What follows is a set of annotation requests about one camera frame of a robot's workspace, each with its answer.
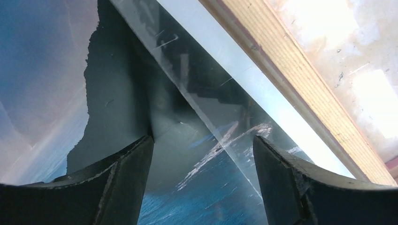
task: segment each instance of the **wooden frame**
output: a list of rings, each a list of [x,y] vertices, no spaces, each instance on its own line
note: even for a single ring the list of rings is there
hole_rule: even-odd
[[[359,180],[397,186],[267,0],[199,0]]]

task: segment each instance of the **clear acrylic sheet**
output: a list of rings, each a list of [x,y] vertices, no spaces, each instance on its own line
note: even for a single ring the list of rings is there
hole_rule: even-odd
[[[113,3],[258,195],[254,135],[264,136],[278,147],[311,161],[157,1]],[[219,149],[212,149],[196,165],[197,171],[220,153]],[[194,175],[195,171],[189,173],[178,188],[183,188]]]

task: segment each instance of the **ocean water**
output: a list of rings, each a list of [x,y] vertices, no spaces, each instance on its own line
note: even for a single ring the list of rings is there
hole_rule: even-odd
[[[138,224],[266,224],[260,196],[225,151],[180,190],[159,187],[144,196]]]

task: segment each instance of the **blue sky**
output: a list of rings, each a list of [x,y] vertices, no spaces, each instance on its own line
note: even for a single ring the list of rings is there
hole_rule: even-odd
[[[6,177],[24,172],[18,163],[11,168],[20,156],[25,164],[39,160],[66,118],[87,119],[80,105],[86,105],[83,73],[98,23],[97,2],[1,1],[0,22],[0,162],[7,161],[0,164],[0,181],[7,182],[6,172]],[[78,141],[72,136],[62,141],[71,140]],[[59,151],[72,147],[53,153],[63,157]]]

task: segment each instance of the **wooden plank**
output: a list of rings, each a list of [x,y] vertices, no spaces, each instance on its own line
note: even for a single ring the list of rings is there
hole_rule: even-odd
[[[357,179],[397,186],[268,2],[199,1]]]

